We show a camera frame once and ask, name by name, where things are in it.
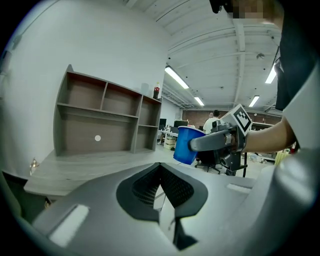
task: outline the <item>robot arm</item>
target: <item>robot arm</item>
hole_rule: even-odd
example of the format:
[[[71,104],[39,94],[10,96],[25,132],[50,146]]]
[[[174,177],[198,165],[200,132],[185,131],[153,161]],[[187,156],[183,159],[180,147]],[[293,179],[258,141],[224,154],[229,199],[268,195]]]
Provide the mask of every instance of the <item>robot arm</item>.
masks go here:
[[[189,150],[218,151],[221,164],[230,171],[246,168],[241,165],[241,151],[246,146],[246,135],[251,129],[252,120],[241,104],[225,114],[221,120],[222,122],[216,121],[216,125],[212,126],[211,134],[190,140]],[[237,143],[236,151],[232,150],[232,136]]]

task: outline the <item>white wall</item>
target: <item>white wall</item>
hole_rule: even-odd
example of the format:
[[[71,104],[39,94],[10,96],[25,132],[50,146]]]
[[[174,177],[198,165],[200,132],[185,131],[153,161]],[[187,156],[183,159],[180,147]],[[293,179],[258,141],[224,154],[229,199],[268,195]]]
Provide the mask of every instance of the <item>white wall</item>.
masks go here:
[[[182,118],[182,109],[163,98],[160,118],[165,118],[166,124],[173,126],[175,120]]]
[[[29,176],[33,157],[53,149],[53,114],[68,64],[131,89],[164,78],[169,34],[137,10],[111,0],[60,0],[24,33],[4,81],[2,170]]]

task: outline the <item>bookshelf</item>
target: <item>bookshelf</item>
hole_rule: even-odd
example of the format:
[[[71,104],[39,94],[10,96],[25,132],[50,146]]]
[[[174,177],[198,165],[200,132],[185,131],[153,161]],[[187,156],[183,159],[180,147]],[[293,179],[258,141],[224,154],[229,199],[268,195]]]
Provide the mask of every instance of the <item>bookshelf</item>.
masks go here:
[[[55,153],[154,151],[160,111],[161,101],[69,65],[54,111]]]

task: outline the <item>ceiling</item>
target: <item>ceiling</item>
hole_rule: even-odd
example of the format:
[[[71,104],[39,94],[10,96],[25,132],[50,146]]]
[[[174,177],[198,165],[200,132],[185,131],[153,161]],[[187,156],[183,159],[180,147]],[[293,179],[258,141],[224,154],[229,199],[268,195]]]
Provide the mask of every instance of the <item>ceiling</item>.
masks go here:
[[[214,14],[209,0],[119,0],[138,9],[170,35],[167,64],[189,85],[183,89],[164,75],[162,96],[183,109],[269,111],[277,98],[277,79],[265,81],[281,39],[273,24]],[[260,98],[253,108],[253,97]],[[194,97],[200,97],[201,107]]]

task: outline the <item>blue cup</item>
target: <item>blue cup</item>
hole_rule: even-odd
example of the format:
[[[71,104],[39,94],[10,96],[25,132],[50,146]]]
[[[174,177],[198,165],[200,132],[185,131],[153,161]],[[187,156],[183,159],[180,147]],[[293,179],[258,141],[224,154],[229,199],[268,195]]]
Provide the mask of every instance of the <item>blue cup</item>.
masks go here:
[[[190,151],[188,141],[205,136],[206,134],[198,129],[188,126],[179,126],[178,138],[176,140],[173,158],[181,163],[191,165],[198,152]]]

